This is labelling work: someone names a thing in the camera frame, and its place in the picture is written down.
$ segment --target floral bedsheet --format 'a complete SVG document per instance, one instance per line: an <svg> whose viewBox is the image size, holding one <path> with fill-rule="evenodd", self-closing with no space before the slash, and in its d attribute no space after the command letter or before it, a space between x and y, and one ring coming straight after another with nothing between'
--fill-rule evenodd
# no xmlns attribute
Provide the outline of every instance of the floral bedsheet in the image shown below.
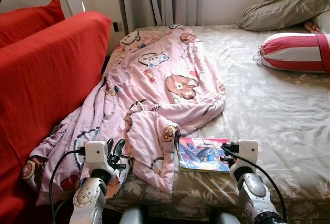
<svg viewBox="0 0 330 224"><path fill-rule="evenodd" d="M223 77L227 102L221 116L189 137L257 141L258 164L282 192L289 223L330 223L329 76L261 66L258 47L275 31L256 33L228 25L193 30ZM207 220L218 207L241 216L236 183L229 174L179 171L177 153L175 163L172 195L130 174L106 207L123 211L147 204L152 216L192 220ZM281 212L275 190L261 176Z"/></svg>

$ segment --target cartoon print blanket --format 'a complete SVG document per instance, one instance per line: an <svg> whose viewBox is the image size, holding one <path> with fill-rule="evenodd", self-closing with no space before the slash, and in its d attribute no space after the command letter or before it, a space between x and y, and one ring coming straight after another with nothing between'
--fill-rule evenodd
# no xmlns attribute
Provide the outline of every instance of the cartoon print blanket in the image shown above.
<svg viewBox="0 0 330 224"><path fill-rule="evenodd" d="M203 43L185 26L135 31L121 40L110 57L109 73L30 154L23 178L47 204L52 172L65 152L92 140L126 140L108 186L112 197L133 169L138 177L170 193L174 142L217 117L225 92L219 73L205 58ZM54 200L67 198L88 177L84 158L67 156L54 178Z"/></svg>

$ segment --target sofa armrest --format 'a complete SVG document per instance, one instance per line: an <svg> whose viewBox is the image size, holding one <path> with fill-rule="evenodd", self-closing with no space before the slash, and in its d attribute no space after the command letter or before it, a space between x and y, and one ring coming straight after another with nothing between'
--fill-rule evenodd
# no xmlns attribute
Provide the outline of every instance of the sofa armrest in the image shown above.
<svg viewBox="0 0 330 224"><path fill-rule="evenodd" d="M100 81L110 23L83 12L0 49L1 223L26 201L14 184L31 150Z"/></svg>

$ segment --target book cover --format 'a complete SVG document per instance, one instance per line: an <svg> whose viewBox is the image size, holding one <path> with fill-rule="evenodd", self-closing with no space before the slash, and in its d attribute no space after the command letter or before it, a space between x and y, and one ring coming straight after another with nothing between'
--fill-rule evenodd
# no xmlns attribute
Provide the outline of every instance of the book cover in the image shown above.
<svg viewBox="0 0 330 224"><path fill-rule="evenodd" d="M222 143L229 139L180 138L180 171L229 172L227 163L220 161L224 154Z"/></svg>

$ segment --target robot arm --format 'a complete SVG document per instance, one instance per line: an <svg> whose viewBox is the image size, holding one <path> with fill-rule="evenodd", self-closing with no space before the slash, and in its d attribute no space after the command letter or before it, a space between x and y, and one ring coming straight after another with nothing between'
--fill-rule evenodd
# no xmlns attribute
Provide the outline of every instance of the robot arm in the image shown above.
<svg viewBox="0 0 330 224"><path fill-rule="evenodd" d="M126 165L117 164L124 144L124 139L118 141L111 155L108 151L112 149L112 139L108 144L103 141L86 143L86 163L90 177L73 197L74 210L70 224L102 224L107 185L115 179L116 169L126 168Z"/></svg>
<svg viewBox="0 0 330 224"><path fill-rule="evenodd" d="M258 143L252 140L239 140L236 144L224 144L223 148L253 163L258 158ZM236 180L239 189L239 205L244 209L248 224L285 223L270 201L270 192L255 174L255 167L230 156L225 150L221 160L229 163L230 175Z"/></svg>

